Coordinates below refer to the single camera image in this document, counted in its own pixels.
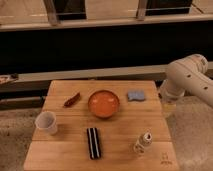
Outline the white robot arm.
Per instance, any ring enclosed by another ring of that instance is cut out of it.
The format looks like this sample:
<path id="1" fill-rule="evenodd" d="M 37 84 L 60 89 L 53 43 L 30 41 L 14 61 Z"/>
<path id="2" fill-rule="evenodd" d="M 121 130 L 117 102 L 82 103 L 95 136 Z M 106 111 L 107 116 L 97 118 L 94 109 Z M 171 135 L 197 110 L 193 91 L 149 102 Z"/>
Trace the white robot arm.
<path id="1" fill-rule="evenodd" d="M 177 101 L 185 92 L 213 108 L 213 80 L 205 75 L 207 70 L 208 61 L 200 54 L 189 55 L 166 66 L 166 79 L 159 88 L 165 118 L 173 114 Z"/>

